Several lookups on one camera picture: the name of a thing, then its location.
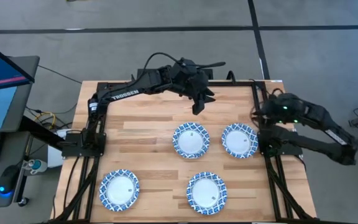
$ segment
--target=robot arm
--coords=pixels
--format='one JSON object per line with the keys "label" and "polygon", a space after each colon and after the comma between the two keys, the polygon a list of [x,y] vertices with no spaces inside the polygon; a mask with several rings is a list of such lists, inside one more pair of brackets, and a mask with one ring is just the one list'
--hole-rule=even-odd
{"label": "robot arm", "polygon": [[[283,93],[278,96],[270,95],[262,109],[254,115],[262,116],[266,125],[260,130],[263,133],[260,135],[261,140],[272,147],[289,143],[323,153],[343,165],[356,164],[354,156],[358,150],[358,139],[337,125],[328,111],[320,105],[301,100],[291,93]],[[310,126],[324,131],[335,143],[299,136],[298,133],[274,125],[276,123],[301,123]]]}
{"label": "robot arm", "polygon": [[98,133],[97,128],[104,125],[102,122],[111,102],[141,93],[153,95],[168,90],[178,93],[179,96],[187,96],[190,100],[193,99],[193,114],[197,115],[204,109],[205,103],[215,101],[210,97],[214,93],[208,88],[208,76],[203,68],[223,66],[226,64],[225,62],[197,65],[192,60],[185,58],[171,59],[175,61],[173,66],[166,65],[146,72],[147,61],[138,79],[135,80],[132,77],[130,82],[114,86],[106,85],[105,89],[97,91],[88,100],[88,123],[81,132],[81,147],[94,149],[104,145],[106,137],[104,133]]}

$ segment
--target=blue and white plate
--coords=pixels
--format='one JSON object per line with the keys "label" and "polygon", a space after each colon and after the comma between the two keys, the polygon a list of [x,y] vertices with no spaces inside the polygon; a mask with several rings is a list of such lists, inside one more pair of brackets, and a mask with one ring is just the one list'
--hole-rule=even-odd
{"label": "blue and white plate", "polygon": [[209,134],[202,125],[189,122],[175,130],[172,143],[179,155],[187,159],[196,159],[208,150]]}
{"label": "blue and white plate", "polygon": [[223,209],[227,200],[226,185],[212,172],[200,172],[187,185],[187,201],[196,212],[214,215]]}
{"label": "blue and white plate", "polygon": [[119,169],[106,175],[99,188],[102,204],[111,211],[125,211],[139,196],[139,181],[129,170]]}
{"label": "blue and white plate", "polygon": [[236,158],[248,158],[258,148],[258,137],[252,128],[236,123],[227,126],[222,134],[224,150]]}

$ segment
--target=black metal frame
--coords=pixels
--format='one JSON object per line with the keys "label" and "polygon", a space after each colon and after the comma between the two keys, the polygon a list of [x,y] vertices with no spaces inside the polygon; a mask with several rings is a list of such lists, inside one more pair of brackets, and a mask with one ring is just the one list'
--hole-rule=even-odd
{"label": "black metal frame", "polygon": [[[263,100],[267,99],[267,92],[265,82],[256,82],[256,81],[236,81],[234,74],[230,71],[227,75],[227,81],[220,82],[209,82],[209,86],[249,86],[252,89],[252,95],[254,99],[254,106],[256,110],[260,109],[260,101],[258,97],[259,88],[262,91]],[[106,84],[108,85],[117,85],[121,83],[98,83],[98,89],[103,88]],[[99,132],[104,132],[104,125],[106,122],[106,118],[103,119]],[[272,161],[270,157],[272,156],[271,152],[269,153],[269,146],[260,144],[260,151],[264,155],[266,170],[268,175],[268,182],[270,187],[270,192],[272,196],[272,205],[275,213],[275,219],[278,223],[325,223],[325,224],[334,224],[338,222],[325,222],[320,221],[317,218],[313,218],[309,216],[296,202],[296,200],[292,197],[291,193],[287,189],[287,183],[285,181],[285,174],[283,170],[283,164],[281,161],[281,157],[279,154],[273,155],[275,157],[277,163],[278,174],[274,171]],[[88,163],[89,156],[84,157],[81,175],[80,175],[80,183],[78,185],[78,191],[76,195],[73,197],[67,208],[63,211],[63,213],[57,217],[53,221],[53,223],[73,223],[73,222],[81,222],[81,223],[90,223],[92,206],[93,206],[93,197],[94,190],[96,187],[96,177],[99,166],[99,157],[95,157],[93,161],[93,166],[88,175],[86,175],[88,171]],[[280,189],[283,194],[284,202],[285,202],[285,210],[287,213],[287,218],[282,218],[280,213],[280,206],[278,204],[277,191],[275,186]],[[78,219],[80,207],[81,207],[81,199],[83,193],[89,186],[89,194],[86,202],[86,211],[85,211],[85,219]],[[298,215],[300,219],[294,219],[292,210]],[[70,216],[70,213],[73,211],[73,220],[67,220]]]}

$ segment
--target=wooden tabletop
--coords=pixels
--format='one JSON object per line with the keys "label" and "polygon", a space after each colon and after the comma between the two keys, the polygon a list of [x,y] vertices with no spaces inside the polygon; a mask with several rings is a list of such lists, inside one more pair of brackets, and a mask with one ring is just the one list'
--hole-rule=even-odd
{"label": "wooden tabletop", "polygon": [[[83,82],[73,121],[74,129],[85,126],[88,117],[87,100],[96,91],[96,85],[96,81]],[[266,86],[269,92],[274,88],[283,89],[282,82],[266,81]],[[244,123],[257,130],[249,118],[254,106],[251,87],[225,86],[211,89],[215,92],[216,101],[208,103],[198,116],[191,113],[193,101],[169,91],[158,95],[137,95],[109,105],[105,128],[107,143],[99,163],[91,222],[275,220],[264,158],[257,151],[250,158],[236,159],[221,144],[222,131],[229,124]],[[174,130],[190,121],[202,124],[211,140],[208,152],[195,160],[182,158],[172,145]],[[57,215],[63,209],[65,189],[74,160],[69,158],[63,163],[55,198]],[[289,191],[307,213],[315,216],[303,164],[293,156],[282,156],[282,161]],[[77,191],[81,165],[82,158],[73,173],[67,204]],[[117,169],[133,171],[140,181],[139,198],[124,212],[109,211],[99,199],[102,178]],[[214,172],[227,186],[227,203],[216,215],[196,213],[186,199],[189,180],[202,171]],[[283,199],[280,191],[277,191],[282,216],[285,217]],[[86,192],[80,218],[85,215],[87,196]]]}

